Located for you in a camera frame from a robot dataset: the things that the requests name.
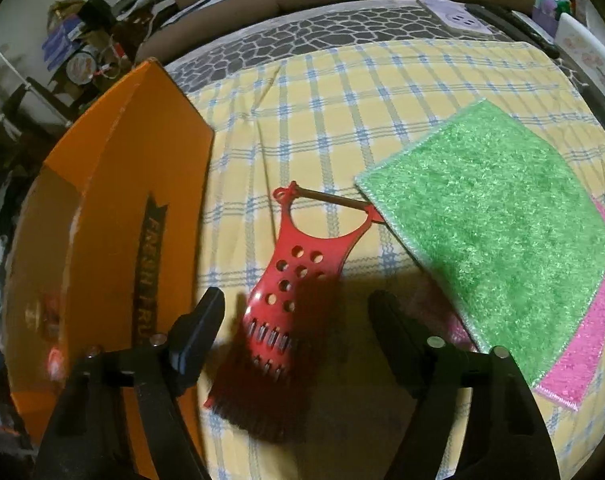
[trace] orange cardboard box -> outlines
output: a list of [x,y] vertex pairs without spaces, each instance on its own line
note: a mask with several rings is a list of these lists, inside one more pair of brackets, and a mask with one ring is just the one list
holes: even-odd
[[[23,204],[4,297],[10,387],[36,444],[65,373],[88,347],[140,344],[194,305],[212,139],[151,60],[93,104],[45,160]],[[138,471],[154,478],[135,395],[124,397]],[[202,451],[194,388],[179,405]]]

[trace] green cloth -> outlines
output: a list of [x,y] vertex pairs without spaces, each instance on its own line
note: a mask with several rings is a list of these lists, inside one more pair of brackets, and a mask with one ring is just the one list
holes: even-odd
[[488,101],[356,184],[432,273],[477,346],[530,385],[569,343],[605,272],[605,224],[547,142]]

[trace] pink cloth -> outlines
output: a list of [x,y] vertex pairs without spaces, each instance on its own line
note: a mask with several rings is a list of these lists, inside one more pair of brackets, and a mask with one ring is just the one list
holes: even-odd
[[[605,221],[605,208],[595,200],[594,203]],[[430,283],[428,287],[419,290],[403,305],[403,308],[408,316],[422,322],[434,334],[447,339],[459,348],[476,351],[469,333],[437,285]],[[535,391],[562,406],[577,411],[593,380],[604,343],[605,274],[575,336],[553,368],[535,387]]]

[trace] tablecloth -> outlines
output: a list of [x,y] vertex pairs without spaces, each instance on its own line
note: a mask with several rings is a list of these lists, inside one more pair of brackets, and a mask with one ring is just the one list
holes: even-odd
[[[215,131],[196,297],[215,285],[228,305],[199,381],[203,400],[244,297],[271,257],[279,209],[270,192],[276,187],[296,180],[359,198],[356,174],[486,98],[550,142],[605,206],[605,132],[562,72],[525,43],[411,40],[330,48],[243,70],[189,98]],[[307,199],[292,211],[301,230],[320,237],[349,232],[363,218]],[[314,390],[307,440],[264,444],[203,409],[212,478],[383,477],[414,403],[394,383],[367,320],[366,298],[384,287],[411,301],[424,290],[425,277],[386,226],[364,235],[343,276],[339,322]],[[460,391],[438,478],[455,470],[469,398]],[[605,433],[605,349],[579,412],[536,400],[562,478],[571,478]]]

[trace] red object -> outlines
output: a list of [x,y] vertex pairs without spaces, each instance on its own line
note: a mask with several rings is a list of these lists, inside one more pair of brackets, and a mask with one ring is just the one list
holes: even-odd
[[233,347],[204,404],[270,441],[301,430],[330,318],[337,312],[345,260],[372,221],[382,221],[366,204],[367,218],[355,231],[338,238],[309,236],[291,216],[302,191],[295,181],[274,191],[281,205],[274,255],[249,295]]

